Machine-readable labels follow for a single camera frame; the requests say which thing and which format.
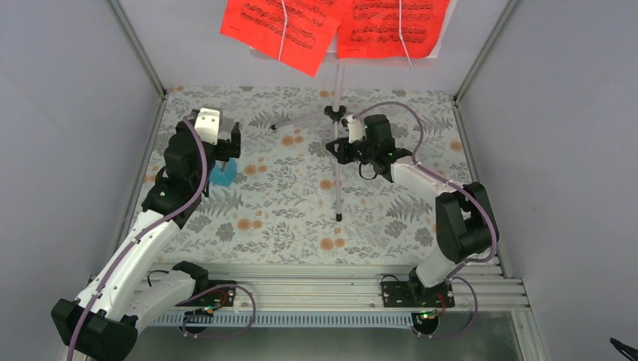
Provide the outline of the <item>red sheet music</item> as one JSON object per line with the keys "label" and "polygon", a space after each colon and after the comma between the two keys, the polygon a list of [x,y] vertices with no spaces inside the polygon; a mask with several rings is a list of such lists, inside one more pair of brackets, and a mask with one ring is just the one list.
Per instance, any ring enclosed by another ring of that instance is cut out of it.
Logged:
{"label": "red sheet music", "polygon": [[336,34],[339,59],[423,59],[435,53],[450,1],[353,1]]}
{"label": "red sheet music", "polygon": [[220,34],[314,77],[351,5],[351,1],[228,1]]}

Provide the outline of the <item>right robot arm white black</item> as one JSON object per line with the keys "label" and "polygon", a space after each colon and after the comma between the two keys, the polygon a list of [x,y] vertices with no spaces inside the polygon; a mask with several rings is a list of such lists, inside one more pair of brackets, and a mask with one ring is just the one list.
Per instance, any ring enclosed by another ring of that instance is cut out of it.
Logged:
{"label": "right robot arm white black", "polygon": [[347,136],[326,145],[338,163],[370,165],[375,176],[434,203],[437,245],[409,272],[405,286],[413,304],[425,306],[436,294],[444,295],[452,276],[467,263],[478,262],[485,251],[496,252],[499,234],[482,184],[462,185],[422,166],[413,152],[396,146],[383,114],[364,120],[349,114],[341,123]]}

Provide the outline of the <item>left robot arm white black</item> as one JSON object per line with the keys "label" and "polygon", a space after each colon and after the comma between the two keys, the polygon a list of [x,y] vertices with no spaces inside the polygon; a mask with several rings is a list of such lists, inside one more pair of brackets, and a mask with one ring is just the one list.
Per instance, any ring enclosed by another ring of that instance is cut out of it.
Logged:
{"label": "left robot arm white black", "polygon": [[123,360],[158,316],[174,305],[198,305],[208,298],[208,271],[188,261],[174,265],[137,297],[133,294],[159,252],[208,196],[216,163],[240,157],[240,125],[234,124],[227,140],[218,139],[216,128],[202,116],[178,123],[164,151],[165,165],[130,233],[75,299],[60,299],[53,306],[51,317],[68,360],[76,351],[95,360]]}

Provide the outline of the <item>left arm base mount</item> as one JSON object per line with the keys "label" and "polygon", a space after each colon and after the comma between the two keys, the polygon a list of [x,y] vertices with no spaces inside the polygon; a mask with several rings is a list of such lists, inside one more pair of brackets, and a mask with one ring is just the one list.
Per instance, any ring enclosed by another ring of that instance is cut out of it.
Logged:
{"label": "left arm base mount", "polygon": [[233,306],[236,290],[235,281],[211,278],[207,269],[187,261],[177,263],[172,267],[172,271],[184,272],[195,281],[194,296],[220,284],[230,284],[230,287],[208,291],[198,299],[187,302],[186,306],[195,307],[192,311],[186,311],[184,313],[184,318],[195,315],[195,317],[192,320],[188,320],[187,323],[203,324],[205,318],[213,316],[216,310],[224,308],[225,306]]}

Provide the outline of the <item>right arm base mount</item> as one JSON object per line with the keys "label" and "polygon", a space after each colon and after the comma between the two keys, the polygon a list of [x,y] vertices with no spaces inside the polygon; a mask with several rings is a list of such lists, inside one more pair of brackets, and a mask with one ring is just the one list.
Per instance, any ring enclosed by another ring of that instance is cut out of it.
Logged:
{"label": "right arm base mount", "polygon": [[400,281],[393,275],[385,275],[380,281],[380,288],[385,308],[418,309],[412,311],[410,316],[417,335],[433,335],[439,327],[441,316],[455,306],[452,286],[445,282],[424,289],[412,286],[411,281]]}

